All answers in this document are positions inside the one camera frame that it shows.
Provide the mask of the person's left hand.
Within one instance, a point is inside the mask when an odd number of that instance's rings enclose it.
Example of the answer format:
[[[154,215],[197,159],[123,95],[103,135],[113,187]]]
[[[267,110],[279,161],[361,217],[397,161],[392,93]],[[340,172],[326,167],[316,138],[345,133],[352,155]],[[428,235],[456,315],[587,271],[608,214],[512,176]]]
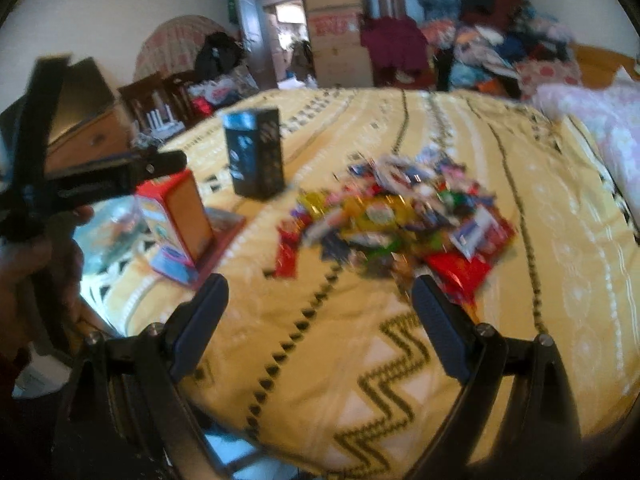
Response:
[[[11,214],[1,222],[1,357],[29,348],[68,360],[77,346],[84,256],[74,231],[93,217],[81,206],[49,218]]]

